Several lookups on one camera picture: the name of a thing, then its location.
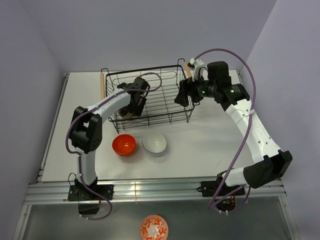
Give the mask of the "brown bowl beige inside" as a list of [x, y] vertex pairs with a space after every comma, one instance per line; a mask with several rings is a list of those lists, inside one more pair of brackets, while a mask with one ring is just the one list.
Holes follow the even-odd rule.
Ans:
[[132, 109], [129, 106], [122, 107], [118, 110], [122, 119], [131, 119], [133, 117]]

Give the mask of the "black white patterned bowl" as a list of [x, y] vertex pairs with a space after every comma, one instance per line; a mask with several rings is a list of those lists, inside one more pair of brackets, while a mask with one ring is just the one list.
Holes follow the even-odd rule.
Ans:
[[131, 121], [135, 121], [136, 120], [136, 118], [126, 118], [126, 119], [123, 119], [124, 121], [126, 121], [126, 122], [131, 122]]

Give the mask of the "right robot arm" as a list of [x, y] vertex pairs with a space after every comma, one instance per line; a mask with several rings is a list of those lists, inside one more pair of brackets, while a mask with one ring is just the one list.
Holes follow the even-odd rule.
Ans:
[[224, 61], [205, 64], [192, 58], [188, 64], [193, 73], [179, 83], [174, 102], [187, 107], [189, 102], [198, 104], [204, 98], [213, 98], [231, 117], [250, 150], [253, 164], [227, 170], [216, 183], [217, 191], [229, 194], [234, 186], [248, 185], [257, 189], [280, 179], [293, 157], [282, 151], [274, 142], [252, 108], [253, 98], [240, 83], [232, 83], [228, 64]]

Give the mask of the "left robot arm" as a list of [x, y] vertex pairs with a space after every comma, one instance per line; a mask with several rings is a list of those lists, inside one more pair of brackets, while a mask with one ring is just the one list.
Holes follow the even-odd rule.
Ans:
[[132, 83], [120, 84], [98, 103], [74, 110], [65, 146], [69, 153], [77, 155], [75, 184], [86, 200], [95, 198], [98, 193], [95, 156], [103, 139], [104, 122], [116, 112], [124, 119], [141, 116], [150, 91], [149, 83], [139, 76]]

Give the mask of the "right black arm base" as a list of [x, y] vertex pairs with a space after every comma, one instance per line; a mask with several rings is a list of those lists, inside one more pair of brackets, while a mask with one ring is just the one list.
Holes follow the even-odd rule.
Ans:
[[[216, 190], [219, 187], [219, 182], [217, 180], [213, 181], [201, 181], [200, 186], [196, 189], [199, 193], [202, 194], [202, 197], [212, 197]], [[234, 191], [240, 187], [239, 185], [235, 186], [226, 186], [225, 184], [223, 185], [222, 189], [218, 193], [218, 197], [223, 197], [226, 194]], [[217, 209], [219, 211], [233, 211], [236, 208], [236, 196], [244, 196], [245, 195], [245, 189], [242, 188], [238, 190], [237, 192], [233, 193], [233, 195], [228, 196], [226, 199], [224, 199], [222, 202], [217, 204]]]

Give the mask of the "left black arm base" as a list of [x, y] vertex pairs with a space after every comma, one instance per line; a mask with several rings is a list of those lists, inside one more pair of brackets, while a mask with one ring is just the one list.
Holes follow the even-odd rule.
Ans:
[[[94, 191], [108, 200], [113, 199], [114, 185], [97, 185]], [[90, 192], [83, 185], [71, 185], [67, 197], [68, 202], [78, 202], [78, 212], [82, 215], [95, 215], [100, 210], [100, 196]]]

